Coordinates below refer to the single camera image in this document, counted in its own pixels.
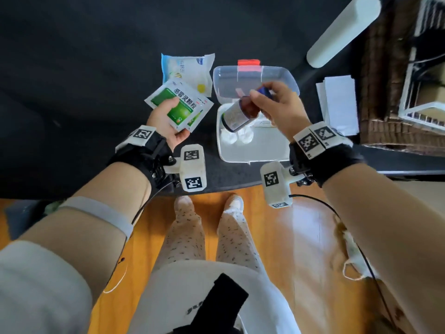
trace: clear plastic container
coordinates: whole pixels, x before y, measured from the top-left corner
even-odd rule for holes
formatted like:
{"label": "clear plastic container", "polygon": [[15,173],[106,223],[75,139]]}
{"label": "clear plastic container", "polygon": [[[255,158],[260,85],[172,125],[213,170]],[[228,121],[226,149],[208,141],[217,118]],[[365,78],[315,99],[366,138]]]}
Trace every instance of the clear plastic container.
{"label": "clear plastic container", "polygon": [[213,85],[218,102],[216,135],[220,158],[230,163],[270,162],[289,160],[289,141],[277,128],[253,127],[252,142],[243,144],[237,141],[226,144],[220,141],[221,115],[231,103],[242,95],[248,95],[251,89],[258,89],[262,83],[278,80],[285,83],[299,95],[298,85],[289,70],[283,67],[260,65],[227,65],[215,67]]}
{"label": "clear plastic container", "polygon": [[213,86],[221,104],[232,103],[239,99],[237,89],[248,95],[251,89],[258,89],[262,83],[273,80],[285,83],[300,95],[297,82],[289,70],[283,67],[224,65],[213,70]]}

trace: leg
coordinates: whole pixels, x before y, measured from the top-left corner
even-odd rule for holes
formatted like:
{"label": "leg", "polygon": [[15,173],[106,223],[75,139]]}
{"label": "leg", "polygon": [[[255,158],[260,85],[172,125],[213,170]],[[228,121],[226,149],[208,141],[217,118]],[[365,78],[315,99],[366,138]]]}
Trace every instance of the leg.
{"label": "leg", "polygon": [[218,226],[216,261],[248,267],[266,274],[242,214],[244,203],[240,196],[231,196],[224,206]]}
{"label": "leg", "polygon": [[152,272],[178,260],[205,260],[204,231],[201,217],[192,200],[181,196],[175,200],[176,220],[170,226],[154,263]]}

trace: forearm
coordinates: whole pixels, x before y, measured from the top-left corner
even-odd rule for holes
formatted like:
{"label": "forearm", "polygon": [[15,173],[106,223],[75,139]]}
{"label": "forearm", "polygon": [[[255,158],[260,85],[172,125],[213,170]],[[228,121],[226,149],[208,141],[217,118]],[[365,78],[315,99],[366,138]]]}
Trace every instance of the forearm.
{"label": "forearm", "polygon": [[370,262],[422,332],[445,325],[445,220],[364,164],[332,176],[323,189]]}
{"label": "forearm", "polygon": [[[144,174],[131,165],[117,162],[74,196],[102,202],[125,215],[131,223],[150,192],[151,186]],[[20,240],[39,244],[71,264],[87,281],[95,302],[119,259],[125,235],[92,215],[63,208],[35,224]]]}

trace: brown glass bottle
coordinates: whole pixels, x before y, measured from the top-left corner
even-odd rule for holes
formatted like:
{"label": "brown glass bottle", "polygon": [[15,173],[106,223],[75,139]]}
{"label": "brown glass bottle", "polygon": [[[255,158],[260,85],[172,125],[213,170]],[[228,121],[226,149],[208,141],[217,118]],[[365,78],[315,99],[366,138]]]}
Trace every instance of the brown glass bottle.
{"label": "brown glass bottle", "polygon": [[[258,92],[272,99],[269,89],[261,87]],[[243,96],[221,115],[221,123],[230,132],[236,132],[258,117],[259,112],[250,96]]]}

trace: hand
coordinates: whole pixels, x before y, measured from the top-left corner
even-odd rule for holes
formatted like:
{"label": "hand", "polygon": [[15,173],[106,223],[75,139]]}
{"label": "hand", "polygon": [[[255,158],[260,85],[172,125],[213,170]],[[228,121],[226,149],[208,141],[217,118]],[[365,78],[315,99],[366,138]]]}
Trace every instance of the hand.
{"label": "hand", "polygon": [[170,118],[167,116],[168,112],[177,106],[179,97],[164,100],[156,109],[151,112],[148,117],[147,125],[154,126],[156,132],[165,137],[167,144],[173,151],[179,143],[182,143],[190,136],[190,131],[183,129],[181,132],[176,132],[174,127],[169,123]]}
{"label": "hand", "polygon": [[275,92],[277,102],[256,90],[250,92],[252,101],[289,142],[295,142],[294,136],[312,124],[304,110],[303,103],[298,95],[282,82],[267,82],[263,85]]}

